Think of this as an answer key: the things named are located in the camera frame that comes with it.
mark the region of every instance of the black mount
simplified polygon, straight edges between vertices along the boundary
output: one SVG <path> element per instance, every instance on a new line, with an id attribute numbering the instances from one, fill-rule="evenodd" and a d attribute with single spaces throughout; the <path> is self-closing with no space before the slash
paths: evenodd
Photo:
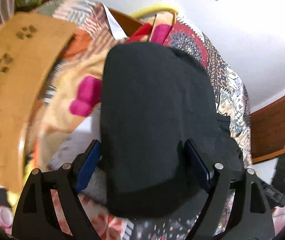
<path id="1" fill-rule="evenodd" d="M 34 169 L 22 191 L 13 223 L 12 235 L 19 240 L 30 239 L 90 239 L 100 240 L 90 223 L 74 189 L 77 173 L 93 149 L 93 141 L 85 153 L 75 161 L 65 163 L 57 171 Z M 253 169 L 244 172 L 225 169 L 213 163 L 205 153 L 195 150 L 187 140 L 185 151 L 195 165 L 202 188 L 209 197 L 186 240 L 270 240 L 274 226 L 270 207 L 260 181 Z M 73 236 L 60 230 L 50 190 L 56 189 L 68 226 Z M 235 189 L 235 198 L 225 232 L 214 236 L 225 206 L 228 190 Z"/>

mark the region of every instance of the magenta fabric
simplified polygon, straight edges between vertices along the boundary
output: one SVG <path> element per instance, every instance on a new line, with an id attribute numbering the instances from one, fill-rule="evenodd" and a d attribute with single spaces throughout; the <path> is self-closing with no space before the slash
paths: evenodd
<path id="1" fill-rule="evenodd" d="M 87 117 L 101 100 L 102 81 L 93 76 L 85 77 L 78 87 L 77 97 L 72 101 L 69 111 L 72 114 Z"/>
<path id="2" fill-rule="evenodd" d="M 167 38 L 169 32 L 171 31 L 171 28 L 172 27 L 167 24 L 159 24 L 155 28 L 150 41 L 162 45 L 164 43 L 164 40 Z"/>

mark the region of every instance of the white wall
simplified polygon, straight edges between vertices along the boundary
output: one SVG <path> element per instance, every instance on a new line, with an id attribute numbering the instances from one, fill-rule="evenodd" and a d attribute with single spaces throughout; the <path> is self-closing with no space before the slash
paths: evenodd
<path id="1" fill-rule="evenodd" d="M 242 78 L 254 110 L 285 89 L 285 0 L 96 1 L 128 14 L 175 4 Z"/>
<path id="2" fill-rule="evenodd" d="M 263 163 L 254 164 L 253 168 L 257 173 L 257 176 L 261 178 L 263 181 L 271 184 L 272 178 L 276 172 L 276 165 L 278 162 L 278 158 L 274 158 L 269 161 L 265 161 Z"/>
<path id="3" fill-rule="evenodd" d="M 283 97 L 284 95 L 285 95 L 285 88 L 283 90 L 281 90 L 279 93 L 272 96 L 271 98 L 268 98 L 267 100 L 263 101 L 262 103 L 255 105 L 255 106 L 252 106 L 251 112 L 253 113 L 253 112 L 271 104 L 272 102 L 278 100 L 279 98 Z"/>

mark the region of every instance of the silver bolt head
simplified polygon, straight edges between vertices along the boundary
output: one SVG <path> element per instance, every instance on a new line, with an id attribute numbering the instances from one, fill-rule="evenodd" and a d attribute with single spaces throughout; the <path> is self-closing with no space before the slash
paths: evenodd
<path id="1" fill-rule="evenodd" d="M 248 168 L 248 169 L 247 169 L 247 172 L 248 172 L 250 175 L 254 175 L 254 174 L 255 174 L 255 170 L 252 169 L 252 168 Z"/>
<path id="2" fill-rule="evenodd" d="M 72 165 L 70 163 L 65 163 L 65 164 L 63 164 L 63 169 L 64 170 L 69 170 L 71 166 Z"/>
<path id="3" fill-rule="evenodd" d="M 39 172 L 39 169 L 33 169 L 32 170 L 32 175 L 36 175 L 36 174 L 38 174 L 38 172 Z"/>
<path id="4" fill-rule="evenodd" d="M 216 163 L 216 164 L 215 164 L 215 168 L 216 168 L 217 170 L 222 170 L 222 169 L 223 169 L 223 165 L 222 165 L 221 163 Z"/>

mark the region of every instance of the brown wooden board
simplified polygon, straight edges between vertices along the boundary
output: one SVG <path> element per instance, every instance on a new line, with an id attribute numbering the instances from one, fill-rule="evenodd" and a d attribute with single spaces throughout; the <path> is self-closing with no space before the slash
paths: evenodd
<path id="1" fill-rule="evenodd" d="M 285 96 L 251 114 L 251 153 L 254 163 L 285 153 Z"/>
<path id="2" fill-rule="evenodd" d="M 113 17 L 116 19 L 116 21 L 119 23 L 121 28 L 124 30 L 125 34 L 129 37 L 133 35 L 133 33 L 137 31 L 140 26 L 143 25 L 142 22 L 120 11 L 117 11 L 111 8 L 109 8 L 109 11 L 113 15 Z"/>
<path id="3" fill-rule="evenodd" d="M 25 131 L 43 83 L 77 25 L 17 13 L 0 30 L 0 184 L 22 189 Z"/>

